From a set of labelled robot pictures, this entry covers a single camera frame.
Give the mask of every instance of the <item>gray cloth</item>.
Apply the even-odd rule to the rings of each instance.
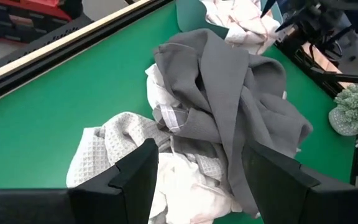
[[[220,143],[235,199],[246,213],[256,215],[241,161],[247,141],[294,157],[312,131],[296,108],[282,99],[284,68],[274,59],[232,48],[208,29],[172,37],[158,47],[155,62],[167,91],[188,113],[173,134],[207,148]],[[154,111],[156,120],[163,117],[159,112]]]

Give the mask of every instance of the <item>small potted plant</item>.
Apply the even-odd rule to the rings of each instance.
[[[328,115],[331,126],[344,136],[358,134],[358,85],[350,85],[334,101],[337,107]]]

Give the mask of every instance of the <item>plant pot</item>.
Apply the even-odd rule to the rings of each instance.
[[[328,114],[329,122],[333,129],[343,136],[354,136],[357,133],[355,129],[351,128],[351,125],[345,122],[344,114],[338,108],[334,108]]]

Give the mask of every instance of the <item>green surface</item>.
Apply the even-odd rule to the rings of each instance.
[[[0,188],[64,187],[83,128],[122,111],[151,117],[144,70],[153,63],[152,49],[178,31],[169,4],[2,98]],[[297,159],[348,181],[354,138],[331,129],[333,101],[275,47],[265,55],[283,63],[288,99],[314,126]],[[215,223],[262,222],[232,214]]]

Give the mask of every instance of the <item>green table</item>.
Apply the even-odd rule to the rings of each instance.
[[[144,70],[152,49],[180,30],[169,3],[0,99],[0,188],[65,187],[85,127],[123,111],[151,118]],[[339,180],[350,178],[354,138],[330,127],[334,103],[278,49],[265,56],[287,71],[288,100],[313,124],[300,162]],[[215,223],[262,223],[230,214]]]

